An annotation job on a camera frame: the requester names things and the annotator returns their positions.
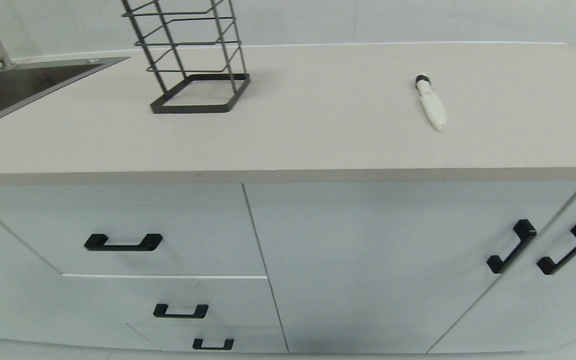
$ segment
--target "kitchen counter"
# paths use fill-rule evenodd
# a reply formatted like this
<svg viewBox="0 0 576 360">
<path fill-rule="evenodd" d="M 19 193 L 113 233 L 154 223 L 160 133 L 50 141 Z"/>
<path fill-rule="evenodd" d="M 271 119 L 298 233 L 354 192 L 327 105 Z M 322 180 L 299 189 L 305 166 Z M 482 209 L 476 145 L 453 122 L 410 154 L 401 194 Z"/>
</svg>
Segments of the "kitchen counter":
<svg viewBox="0 0 576 360">
<path fill-rule="evenodd" d="M 184 56 L 223 61 L 213 51 Z M 222 114 L 153 114 L 161 91 L 142 51 L 107 54 L 131 58 L 0 119 L 0 184 L 576 180 L 574 47 L 400 43 L 244 54 L 252 82 Z M 420 71 L 446 107 L 442 133 L 419 104 Z"/>
</svg>

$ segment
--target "floor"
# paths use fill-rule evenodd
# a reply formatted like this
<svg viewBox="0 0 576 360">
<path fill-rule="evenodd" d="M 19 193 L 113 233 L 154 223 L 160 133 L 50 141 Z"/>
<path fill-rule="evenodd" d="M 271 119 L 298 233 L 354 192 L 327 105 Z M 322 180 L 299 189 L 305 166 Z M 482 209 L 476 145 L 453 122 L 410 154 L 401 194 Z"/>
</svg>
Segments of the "floor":
<svg viewBox="0 0 576 360">
<path fill-rule="evenodd" d="M 110 351 L 0 340 L 0 360 L 576 360 L 576 344 L 558 351 L 462 355 L 245 355 L 221 353 L 164 353 L 159 351 Z"/>
</svg>

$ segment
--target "drawer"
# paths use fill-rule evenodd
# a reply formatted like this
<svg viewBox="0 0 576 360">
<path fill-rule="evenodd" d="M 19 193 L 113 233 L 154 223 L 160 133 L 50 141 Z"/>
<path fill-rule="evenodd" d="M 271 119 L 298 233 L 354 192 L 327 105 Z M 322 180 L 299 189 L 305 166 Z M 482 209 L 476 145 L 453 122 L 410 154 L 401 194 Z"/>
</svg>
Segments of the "drawer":
<svg viewBox="0 0 576 360">
<path fill-rule="evenodd" d="M 0 220 L 61 273 L 265 275 L 240 184 L 0 186 Z"/>
<path fill-rule="evenodd" d="M 279 326 L 265 276 L 64 276 L 82 297 L 124 324 L 170 326 Z M 154 316 L 158 306 L 158 317 Z"/>
<path fill-rule="evenodd" d="M 163 351 L 288 353 L 279 326 L 131 326 Z"/>
</svg>

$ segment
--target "black handle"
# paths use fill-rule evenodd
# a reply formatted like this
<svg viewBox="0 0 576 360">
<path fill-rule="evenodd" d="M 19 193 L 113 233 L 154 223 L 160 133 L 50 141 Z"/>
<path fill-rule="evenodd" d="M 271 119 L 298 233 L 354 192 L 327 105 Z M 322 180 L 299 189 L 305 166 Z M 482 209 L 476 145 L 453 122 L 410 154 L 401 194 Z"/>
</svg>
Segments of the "black handle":
<svg viewBox="0 0 576 360">
<path fill-rule="evenodd" d="M 203 319 L 206 317 L 206 313 L 208 312 L 208 305 L 197 305 L 197 308 L 194 310 L 194 314 L 190 315 L 167 314 L 166 310 L 168 310 L 167 303 L 158 303 L 155 306 L 155 310 L 152 312 L 152 314 L 156 318 Z"/>
<path fill-rule="evenodd" d="M 105 244 L 108 237 L 104 234 L 92 234 L 84 246 L 89 251 L 153 251 L 160 246 L 162 235 L 147 234 L 139 244 Z"/>
<path fill-rule="evenodd" d="M 233 350 L 234 339 L 226 339 L 223 342 L 223 347 L 203 347 L 204 339 L 194 339 L 192 348 L 194 350 Z"/>
<path fill-rule="evenodd" d="M 502 274 L 517 259 L 517 256 L 526 249 L 526 246 L 537 236 L 537 230 L 528 219 L 521 219 L 514 225 L 514 233 L 519 237 L 519 244 L 512 250 L 510 255 L 502 260 L 498 255 L 492 255 L 488 258 L 487 264 L 490 270 L 495 274 Z"/>
<path fill-rule="evenodd" d="M 570 229 L 570 233 L 572 233 L 572 235 L 574 235 L 574 237 L 576 238 L 576 225 Z M 541 271 L 544 274 L 553 275 L 556 272 L 558 272 L 561 268 L 563 268 L 563 266 L 566 265 L 570 260 L 572 260 L 572 258 L 574 258 L 575 255 L 576 255 L 576 246 L 569 253 L 567 253 L 567 255 L 564 256 L 564 258 L 560 260 L 560 262 L 555 263 L 550 256 L 544 256 L 539 261 L 537 261 L 537 266 L 539 267 L 539 269 L 541 269 Z"/>
</svg>

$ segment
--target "white cabinet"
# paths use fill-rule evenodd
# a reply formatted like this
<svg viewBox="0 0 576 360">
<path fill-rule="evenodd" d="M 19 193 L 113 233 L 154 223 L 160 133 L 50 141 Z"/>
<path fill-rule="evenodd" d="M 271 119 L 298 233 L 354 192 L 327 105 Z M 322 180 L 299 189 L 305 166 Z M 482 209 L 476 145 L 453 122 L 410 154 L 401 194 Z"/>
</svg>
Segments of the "white cabinet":
<svg viewBox="0 0 576 360">
<path fill-rule="evenodd" d="M 541 230 L 576 181 L 246 191 L 291 353 L 425 353 L 497 278 L 517 221 Z"/>
<path fill-rule="evenodd" d="M 163 351 L 287 353 L 279 326 L 140 325 L 135 330 Z"/>
<path fill-rule="evenodd" d="M 138 333 L 80 294 L 0 225 L 0 338 L 153 349 Z"/>
<path fill-rule="evenodd" d="M 279 326 L 267 278 L 65 276 L 119 321 L 159 326 Z"/>
<path fill-rule="evenodd" d="M 0 186 L 0 219 L 61 273 L 266 275 L 241 184 Z"/>
<path fill-rule="evenodd" d="M 558 263 L 566 256 L 576 246 L 575 226 L 576 200 L 432 352 L 530 351 L 574 341 L 576 255 L 553 275 L 537 262 L 548 256 Z"/>
</svg>

